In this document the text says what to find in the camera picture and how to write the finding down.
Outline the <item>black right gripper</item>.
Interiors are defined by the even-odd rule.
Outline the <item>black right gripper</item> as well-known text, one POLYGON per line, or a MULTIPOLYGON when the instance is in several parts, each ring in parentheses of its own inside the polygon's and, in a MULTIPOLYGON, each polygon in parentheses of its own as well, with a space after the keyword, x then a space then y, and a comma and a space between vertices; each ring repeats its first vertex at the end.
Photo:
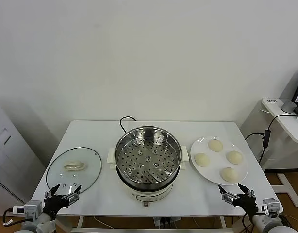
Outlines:
POLYGON ((232 206, 241 207, 249 216, 254 216, 258 211, 254 191, 240 183, 238 184, 238 187, 243 194, 238 194, 237 196, 227 192, 222 186, 218 185, 222 200, 232 206))

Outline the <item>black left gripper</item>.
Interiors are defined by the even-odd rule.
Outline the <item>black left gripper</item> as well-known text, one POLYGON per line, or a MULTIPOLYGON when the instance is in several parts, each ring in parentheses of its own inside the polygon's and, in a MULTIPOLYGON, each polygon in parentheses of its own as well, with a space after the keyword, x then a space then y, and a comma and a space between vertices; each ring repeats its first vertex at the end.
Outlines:
POLYGON ((49 191, 45 192, 43 213, 49 216, 56 216, 61 208, 67 208, 70 202, 76 202, 80 198, 81 185, 79 185, 73 193, 65 195, 65 197, 56 194, 59 187, 60 184, 57 184, 49 191))

